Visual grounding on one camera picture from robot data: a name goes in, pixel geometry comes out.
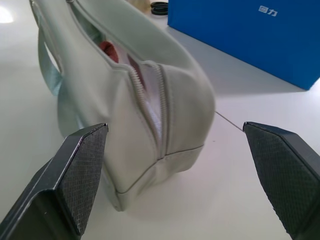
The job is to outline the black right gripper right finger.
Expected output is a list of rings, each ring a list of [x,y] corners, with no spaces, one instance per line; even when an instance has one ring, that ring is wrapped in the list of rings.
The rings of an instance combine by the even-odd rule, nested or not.
[[[245,122],[260,184],[293,240],[320,238],[320,156],[296,133]]]

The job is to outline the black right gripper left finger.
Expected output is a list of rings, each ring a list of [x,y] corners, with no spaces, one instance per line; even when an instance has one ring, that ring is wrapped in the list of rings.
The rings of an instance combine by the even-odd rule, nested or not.
[[[0,224],[2,240],[79,240],[100,183],[106,123],[67,136]]]

